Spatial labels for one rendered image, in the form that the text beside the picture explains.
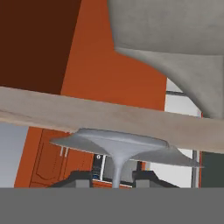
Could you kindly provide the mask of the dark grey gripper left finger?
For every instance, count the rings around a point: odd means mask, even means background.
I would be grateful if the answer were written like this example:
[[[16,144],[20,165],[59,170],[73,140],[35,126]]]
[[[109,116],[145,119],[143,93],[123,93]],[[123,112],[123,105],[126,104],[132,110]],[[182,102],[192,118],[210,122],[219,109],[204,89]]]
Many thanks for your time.
[[[70,175],[52,184],[52,187],[91,188],[93,186],[93,173],[91,171],[72,171]]]

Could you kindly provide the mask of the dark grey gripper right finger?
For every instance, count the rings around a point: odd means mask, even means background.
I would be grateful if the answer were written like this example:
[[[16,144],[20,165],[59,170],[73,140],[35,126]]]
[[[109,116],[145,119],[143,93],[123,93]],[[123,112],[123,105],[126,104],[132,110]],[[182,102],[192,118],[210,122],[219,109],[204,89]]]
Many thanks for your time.
[[[133,171],[132,178],[135,188],[177,188],[176,185],[160,179],[154,171]]]

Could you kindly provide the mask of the orange cupboard door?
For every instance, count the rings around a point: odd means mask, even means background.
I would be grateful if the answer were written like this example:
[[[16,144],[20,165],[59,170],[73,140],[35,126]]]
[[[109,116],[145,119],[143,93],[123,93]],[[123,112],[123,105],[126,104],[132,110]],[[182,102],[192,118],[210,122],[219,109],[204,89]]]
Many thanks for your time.
[[[94,155],[92,153],[69,150],[65,162],[63,178],[66,179],[72,171],[91,171]]]
[[[50,143],[66,132],[30,127],[17,169],[15,187],[49,186],[60,179],[63,157],[61,148]]]

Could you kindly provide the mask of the black appliance with round mark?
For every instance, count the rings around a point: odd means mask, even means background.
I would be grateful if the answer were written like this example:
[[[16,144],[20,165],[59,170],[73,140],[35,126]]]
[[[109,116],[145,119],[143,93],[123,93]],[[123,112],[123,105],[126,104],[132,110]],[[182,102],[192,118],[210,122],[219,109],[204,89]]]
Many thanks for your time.
[[[106,157],[100,154],[94,154],[92,172],[93,178],[102,180]]]

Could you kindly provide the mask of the dark grey panel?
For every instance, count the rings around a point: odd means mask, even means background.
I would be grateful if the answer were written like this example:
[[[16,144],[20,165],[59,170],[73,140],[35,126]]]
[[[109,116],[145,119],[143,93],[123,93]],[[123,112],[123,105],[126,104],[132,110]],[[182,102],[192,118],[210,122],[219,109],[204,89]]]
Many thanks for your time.
[[[224,154],[202,153],[202,187],[224,187]]]

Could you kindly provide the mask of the white appliance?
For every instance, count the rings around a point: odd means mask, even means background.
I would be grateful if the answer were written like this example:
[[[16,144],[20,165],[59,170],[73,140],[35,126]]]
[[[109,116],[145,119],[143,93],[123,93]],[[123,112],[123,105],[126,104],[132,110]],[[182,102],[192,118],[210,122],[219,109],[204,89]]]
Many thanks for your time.
[[[201,117],[200,110],[184,93],[170,80],[166,82],[164,110],[188,116]],[[151,164],[150,168],[157,176],[183,188],[198,188],[200,186],[200,169],[181,167],[168,164]]]

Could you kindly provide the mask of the tall orange cupboard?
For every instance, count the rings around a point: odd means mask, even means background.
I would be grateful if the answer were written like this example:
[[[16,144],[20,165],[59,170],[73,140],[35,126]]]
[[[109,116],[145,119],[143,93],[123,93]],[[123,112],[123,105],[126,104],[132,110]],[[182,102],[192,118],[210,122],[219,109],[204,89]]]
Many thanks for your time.
[[[0,0],[0,87],[162,110],[166,78],[115,52],[107,0]]]

